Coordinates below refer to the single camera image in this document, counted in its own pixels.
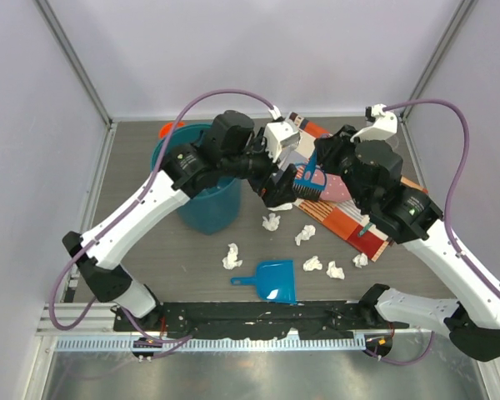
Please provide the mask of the blue hand brush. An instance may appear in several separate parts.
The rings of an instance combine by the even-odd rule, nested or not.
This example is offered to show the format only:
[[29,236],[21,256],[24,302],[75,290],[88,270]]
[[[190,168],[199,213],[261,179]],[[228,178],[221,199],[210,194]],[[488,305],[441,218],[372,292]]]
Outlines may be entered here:
[[[297,171],[301,173],[293,181],[293,191],[298,199],[317,202],[327,186],[328,179],[326,174],[317,165],[317,153],[312,152],[311,157],[306,162],[295,164]],[[313,179],[320,172],[323,177],[323,183],[314,182]]]

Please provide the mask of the teal trash bin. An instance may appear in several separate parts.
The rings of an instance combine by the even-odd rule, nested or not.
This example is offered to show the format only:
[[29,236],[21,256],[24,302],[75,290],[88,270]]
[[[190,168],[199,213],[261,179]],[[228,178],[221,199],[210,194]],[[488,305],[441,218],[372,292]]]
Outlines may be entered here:
[[[207,123],[180,122],[171,137],[167,151],[179,144],[199,144],[208,128],[210,125]],[[212,235],[227,228],[238,218],[241,201],[242,181],[223,177],[215,187],[204,189],[178,208],[176,213],[190,228]]]

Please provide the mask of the blue dustpan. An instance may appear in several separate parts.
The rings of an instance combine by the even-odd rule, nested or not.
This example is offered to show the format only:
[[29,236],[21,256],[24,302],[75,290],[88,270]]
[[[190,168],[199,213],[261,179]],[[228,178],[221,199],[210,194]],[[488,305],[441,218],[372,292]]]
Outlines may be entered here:
[[296,304],[296,283],[293,260],[260,262],[251,277],[232,277],[233,286],[253,286],[257,296],[272,303]]

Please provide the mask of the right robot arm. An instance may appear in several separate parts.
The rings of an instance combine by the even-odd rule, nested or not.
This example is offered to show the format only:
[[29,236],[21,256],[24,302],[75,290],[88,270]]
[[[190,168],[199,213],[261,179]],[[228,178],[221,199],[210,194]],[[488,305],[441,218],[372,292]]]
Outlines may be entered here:
[[423,261],[453,294],[433,299],[375,284],[360,301],[368,315],[428,329],[477,361],[499,358],[500,282],[484,266],[468,266],[468,256],[448,236],[443,211],[425,192],[402,183],[402,157],[386,141],[360,141],[354,133],[345,125],[316,139],[317,165],[339,176],[360,213]]

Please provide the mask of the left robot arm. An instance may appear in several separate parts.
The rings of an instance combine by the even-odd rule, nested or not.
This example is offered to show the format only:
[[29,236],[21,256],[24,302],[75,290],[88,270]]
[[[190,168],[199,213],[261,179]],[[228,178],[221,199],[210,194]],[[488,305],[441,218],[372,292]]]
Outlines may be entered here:
[[268,207],[294,202],[298,170],[280,167],[299,141],[290,120],[280,117],[256,130],[247,115],[226,111],[201,128],[196,140],[164,154],[149,179],[104,221],[85,233],[67,233],[63,246],[99,302],[116,303],[134,320],[156,321],[159,301],[126,271],[124,256],[168,214],[223,178],[248,181]]

